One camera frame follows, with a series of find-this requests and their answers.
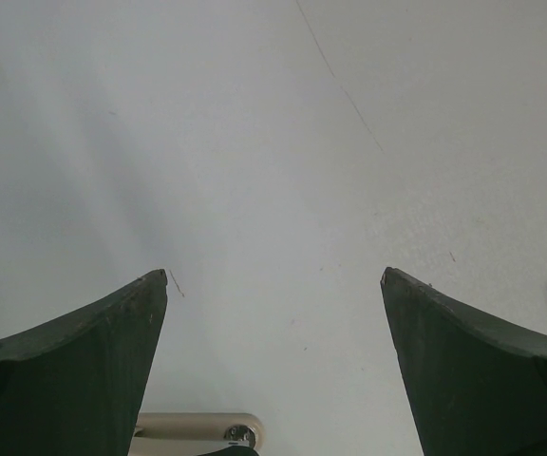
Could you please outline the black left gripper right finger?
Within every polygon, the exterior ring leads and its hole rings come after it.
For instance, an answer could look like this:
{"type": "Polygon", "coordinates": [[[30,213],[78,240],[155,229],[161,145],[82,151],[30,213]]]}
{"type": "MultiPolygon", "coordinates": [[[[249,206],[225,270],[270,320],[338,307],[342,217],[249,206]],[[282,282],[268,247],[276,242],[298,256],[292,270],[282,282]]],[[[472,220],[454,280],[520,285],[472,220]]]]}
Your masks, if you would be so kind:
{"type": "Polygon", "coordinates": [[[547,455],[547,335],[397,268],[381,290],[426,455],[547,455]]]}

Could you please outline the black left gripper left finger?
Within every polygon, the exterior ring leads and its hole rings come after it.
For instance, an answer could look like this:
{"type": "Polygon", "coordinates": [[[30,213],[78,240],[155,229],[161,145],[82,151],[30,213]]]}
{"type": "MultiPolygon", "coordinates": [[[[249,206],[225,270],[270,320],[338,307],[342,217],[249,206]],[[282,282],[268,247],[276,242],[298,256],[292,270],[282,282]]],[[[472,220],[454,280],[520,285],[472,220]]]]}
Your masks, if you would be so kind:
{"type": "Polygon", "coordinates": [[[152,271],[0,339],[0,455],[128,453],[167,307],[152,271]]]}

